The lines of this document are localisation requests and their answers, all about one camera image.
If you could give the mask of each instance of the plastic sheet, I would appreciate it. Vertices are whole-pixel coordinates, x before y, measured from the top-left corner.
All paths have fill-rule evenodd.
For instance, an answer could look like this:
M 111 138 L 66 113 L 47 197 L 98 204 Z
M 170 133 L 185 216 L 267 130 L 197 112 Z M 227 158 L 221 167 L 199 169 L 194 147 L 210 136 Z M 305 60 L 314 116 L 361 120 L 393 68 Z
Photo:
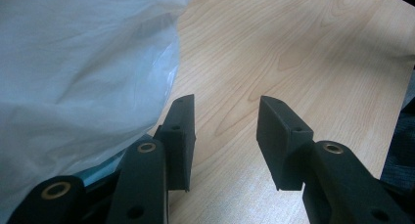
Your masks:
M 157 122 L 188 1 L 0 0 L 0 223 L 37 183 Z

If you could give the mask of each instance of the black plastic part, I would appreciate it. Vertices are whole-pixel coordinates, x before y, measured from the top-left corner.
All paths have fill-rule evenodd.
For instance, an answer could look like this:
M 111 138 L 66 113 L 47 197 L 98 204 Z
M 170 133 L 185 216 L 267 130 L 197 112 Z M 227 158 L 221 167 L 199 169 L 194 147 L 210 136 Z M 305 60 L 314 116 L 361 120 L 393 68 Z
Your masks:
M 313 131 L 284 102 L 262 96 L 256 139 L 277 189 L 300 191 L 303 160 Z
M 165 153 L 161 142 L 131 145 L 122 168 L 106 223 L 167 223 Z
M 189 191 L 196 141 L 194 95 L 173 102 L 154 138 L 164 144 L 166 151 L 168 189 Z
M 309 161 L 331 206 L 330 223 L 411 223 L 346 146 L 318 142 Z
M 74 176 L 58 176 L 34 187 L 13 212 L 8 223 L 77 223 L 85 206 L 82 180 Z
M 277 189 L 305 183 L 310 223 L 411 223 L 412 199 L 386 191 L 347 147 L 314 143 L 312 130 L 282 101 L 261 97 L 256 139 Z

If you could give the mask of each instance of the light wood tabletop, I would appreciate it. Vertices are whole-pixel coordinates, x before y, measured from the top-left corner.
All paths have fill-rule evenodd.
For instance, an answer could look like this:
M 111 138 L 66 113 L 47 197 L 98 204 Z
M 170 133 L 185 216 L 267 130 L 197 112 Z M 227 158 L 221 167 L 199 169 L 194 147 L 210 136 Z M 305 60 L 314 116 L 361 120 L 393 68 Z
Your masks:
M 170 223 L 308 222 L 302 192 L 276 191 L 256 142 L 261 95 L 380 177 L 415 63 L 415 7 L 192 0 L 178 29 L 181 65 L 165 109 L 195 94 L 197 141 L 191 191 L 170 192 Z

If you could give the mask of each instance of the wood grain surface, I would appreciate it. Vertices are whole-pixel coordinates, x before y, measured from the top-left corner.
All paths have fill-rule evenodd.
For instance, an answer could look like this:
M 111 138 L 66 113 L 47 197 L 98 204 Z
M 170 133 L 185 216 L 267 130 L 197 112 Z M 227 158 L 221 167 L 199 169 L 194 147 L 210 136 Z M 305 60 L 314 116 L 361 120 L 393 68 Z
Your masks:
M 193 0 L 178 27 L 181 66 L 166 109 L 195 94 L 197 141 L 191 191 L 170 192 L 170 223 L 308 222 L 301 192 L 276 191 L 255 140 L 261 95 L 380 176 L 415 63 L 414 7 Z

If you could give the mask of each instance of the screw hole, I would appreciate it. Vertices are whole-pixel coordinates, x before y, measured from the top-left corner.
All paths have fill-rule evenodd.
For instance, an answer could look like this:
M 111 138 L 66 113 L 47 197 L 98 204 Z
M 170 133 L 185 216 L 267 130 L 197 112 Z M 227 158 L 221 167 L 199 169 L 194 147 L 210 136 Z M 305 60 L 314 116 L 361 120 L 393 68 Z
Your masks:
M 370 213 L 380 221 L 388 222 L 390 220 L 388 214 L 379 208 L 373 208 Z
M 149 153 L 156 149 L 156 144 L 154 143 L 144 143 L 137 147 L 139 153 Z
M 127 211 L 127 217 L 129 219 L 137 219 L 144 214 L 144 208 L 142 206 L 133 206 Z
M 339 146 L 336 146 L 336 145 L 326 144 L 323 147 L 327 152 L 332 153 L 332 154 L 342 154 L 343 153 L 343 149 L 340 148 Z
M 43 200 L 54 200 L 66 194 L 69 189 L 69 182 L 57 182 L 45 188 L 40 196 Z

